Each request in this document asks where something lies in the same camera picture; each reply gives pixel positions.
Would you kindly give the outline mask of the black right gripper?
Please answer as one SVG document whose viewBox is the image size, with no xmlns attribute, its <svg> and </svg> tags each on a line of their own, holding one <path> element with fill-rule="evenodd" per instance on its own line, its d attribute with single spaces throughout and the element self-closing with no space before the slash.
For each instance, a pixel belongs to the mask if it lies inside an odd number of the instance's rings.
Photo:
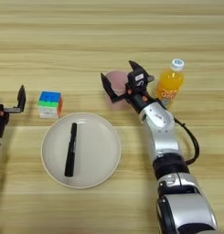
<svg viewBox="0 0 224 234">
<path fill-rule="evenodd" d="M 153 75 L 149 75 L 148 72 L 138 63 L 130 60 L 129 64 L 133 69 L 134 79 L 136 81 L 147 80 L 148 82 L 152 82 L 155 80 L 155 77 Z M 124 93 L 116 94 L 112 89 L 111 83 L 103 73 L 101 74 L 101 82 L 104 90 L 110 97 L 111 102 L 126 101 L 137 113 L 140 113 L 142 109 L 154 102 L 154 99 L 145 91 L 135 91 L 129 86 L 126 87 Z"/>
</svg>

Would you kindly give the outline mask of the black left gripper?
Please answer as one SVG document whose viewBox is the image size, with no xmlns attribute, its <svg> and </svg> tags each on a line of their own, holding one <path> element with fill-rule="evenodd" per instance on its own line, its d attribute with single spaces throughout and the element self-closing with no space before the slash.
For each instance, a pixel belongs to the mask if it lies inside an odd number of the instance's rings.
<svg viewBox="0 0 224 234">
<path fill-rule="evenodd" d="M 9 122 L 9 115 L 11 113 L 20 113 L 25 109 L 26 105 L 26 91 L 25 87 L 21 86 L 17 95 L 17 108 L 5 108 L 3 105 L 0 105 L 0 137 L 3 136 L 5 126 Z"/>
</svg>

